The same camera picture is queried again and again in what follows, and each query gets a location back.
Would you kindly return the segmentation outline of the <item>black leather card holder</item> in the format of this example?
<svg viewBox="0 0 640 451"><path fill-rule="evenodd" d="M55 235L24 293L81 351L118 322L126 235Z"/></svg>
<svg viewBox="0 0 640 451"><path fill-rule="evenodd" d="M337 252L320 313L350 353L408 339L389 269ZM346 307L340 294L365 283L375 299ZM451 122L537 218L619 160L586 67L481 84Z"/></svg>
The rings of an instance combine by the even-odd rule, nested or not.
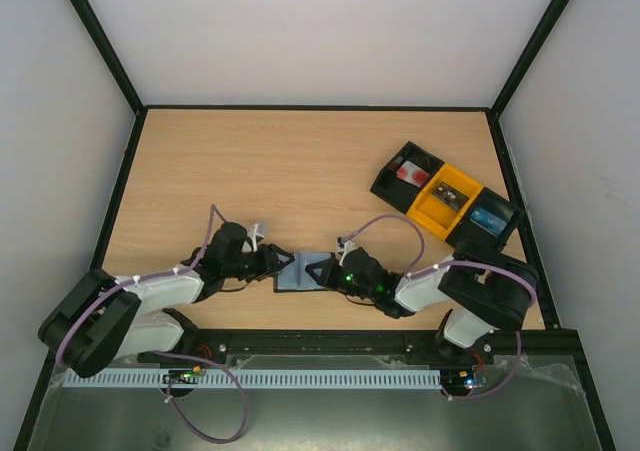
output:
<svg viewBox="0 0 640 451"><path fill-rule="evenodd" d="M280 271L274 278L275 293L315 292L322 291L313 279L305 272L305 267L332 254L328 252L296 251L294 262Z"/></svg>

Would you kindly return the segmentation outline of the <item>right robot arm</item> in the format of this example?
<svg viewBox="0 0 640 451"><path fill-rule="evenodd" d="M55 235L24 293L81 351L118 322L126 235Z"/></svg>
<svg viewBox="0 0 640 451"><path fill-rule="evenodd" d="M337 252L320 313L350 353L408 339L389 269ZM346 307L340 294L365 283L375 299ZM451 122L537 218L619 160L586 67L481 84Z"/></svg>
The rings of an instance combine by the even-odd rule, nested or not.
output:
<svg viewBox="0 0 640 451"><path fill-rule="evenodd" d="M344 257L331 254L304 271L320 288L365 300L394 319L455 302L458 307L447 311L434 339L436 352L450 363L493 331L520 331L536 302L539 279L531 265L468 240L417 272L388 271L361 247Z"/></svg>

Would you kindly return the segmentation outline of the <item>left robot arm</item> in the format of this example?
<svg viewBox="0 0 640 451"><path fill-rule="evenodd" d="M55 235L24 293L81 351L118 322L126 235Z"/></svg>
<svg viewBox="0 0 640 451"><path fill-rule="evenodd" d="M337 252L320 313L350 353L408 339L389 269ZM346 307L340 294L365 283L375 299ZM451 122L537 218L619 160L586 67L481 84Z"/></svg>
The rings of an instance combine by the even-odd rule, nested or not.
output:
<svg viewBox="0 0 640 451"><path fill-rule="evenodd" d="M225 222L170 269L130 277L92 269L44 319L38 339L57 366L83 378L119 358L171 351L194 328L176 307L208 299L228 279L261 281L293 263L292 253L263 239L259 224Z"/></svg>

